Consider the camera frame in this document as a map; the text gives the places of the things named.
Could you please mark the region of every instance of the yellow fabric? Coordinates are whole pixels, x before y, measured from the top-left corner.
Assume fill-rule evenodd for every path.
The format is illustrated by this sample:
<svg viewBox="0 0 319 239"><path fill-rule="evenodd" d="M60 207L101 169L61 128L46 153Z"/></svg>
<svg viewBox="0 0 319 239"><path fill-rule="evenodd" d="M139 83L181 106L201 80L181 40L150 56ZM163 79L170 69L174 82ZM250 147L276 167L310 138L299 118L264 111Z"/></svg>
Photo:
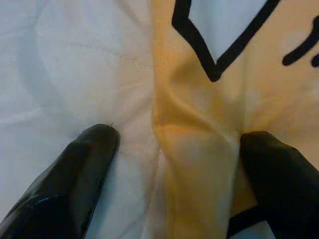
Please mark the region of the yellow fabric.
<svg viewBox="0 0 319 239"><path fill-rule="evenodd" d="M220 80L209 81L197 55L172 27L174 0L153 0L153 124L166 156L170 239L222 239L230 213L256 201L238 172L243 132L267 130L319 161L319 45L291 66L283 57L306 39L317 0L283 0Z"/></svg>

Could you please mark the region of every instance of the white bedding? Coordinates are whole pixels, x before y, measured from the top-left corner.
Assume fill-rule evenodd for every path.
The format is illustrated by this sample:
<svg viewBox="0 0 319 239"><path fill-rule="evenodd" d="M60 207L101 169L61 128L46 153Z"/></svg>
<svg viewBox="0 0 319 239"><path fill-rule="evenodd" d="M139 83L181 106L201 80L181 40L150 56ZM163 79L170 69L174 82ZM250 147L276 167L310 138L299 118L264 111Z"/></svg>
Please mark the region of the white bedding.
<svg viewBox="0 0 319 239"><path fill-rule="evenodd" d="M160 154L150 12L148 0L0 0L0 220L83 129L107 123L121 145L86 238L147 234Z"/></svg>

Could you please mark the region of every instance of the white bedsheet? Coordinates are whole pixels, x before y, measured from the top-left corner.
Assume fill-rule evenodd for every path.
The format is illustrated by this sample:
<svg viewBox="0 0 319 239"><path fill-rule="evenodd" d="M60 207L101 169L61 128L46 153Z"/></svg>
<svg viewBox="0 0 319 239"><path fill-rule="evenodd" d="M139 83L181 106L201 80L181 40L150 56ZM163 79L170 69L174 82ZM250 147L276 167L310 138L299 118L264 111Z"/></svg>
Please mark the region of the white bedsheet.
<svg viewBox="0 0 319 239"><path fill-rule="evenodd" d="M148 0L0 0L0 220L81 131L121 134L88 239L138 239L159 164Z"/></svg>

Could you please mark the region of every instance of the stitching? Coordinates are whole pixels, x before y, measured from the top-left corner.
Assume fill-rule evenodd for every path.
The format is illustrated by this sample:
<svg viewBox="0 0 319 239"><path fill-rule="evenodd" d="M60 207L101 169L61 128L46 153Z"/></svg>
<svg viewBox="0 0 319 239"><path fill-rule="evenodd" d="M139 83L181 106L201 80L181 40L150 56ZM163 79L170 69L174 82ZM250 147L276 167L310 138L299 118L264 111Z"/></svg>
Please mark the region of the stitching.
<svg viewBox="0 0 319 239"><path fill-rule="evenodd" d="M126 62L127 64L132 64L134 67L136 67L138 69L145 69L145 70L148 70L148 71L153 71L153 67L147 66L147 65L145 65L145 64L143 64L143 63L141 63L141 62L139 62L137 60L121 56L121 55L119 55L117 53L114 53L114 52L112 52L112 51L110 51L108 49L105 49L104 47L101 47L101 46L95 46L95 45L91 45L91 44L88 44L88 43L64 42L64 41L57 40L57 39L51 39L51 38L49 38L47 36L44 36L44 35L40 35L38 32L37 32L37 35L39 37L42 37L42 38L48 40L48 41L53 41L56 44L59 44L61 46L77 47L77 48L84 48L84 49L92 49L92 50L96 50L96 51L101 51L103 53L106 53L107 55L116 57L119 60Z"/></svg>

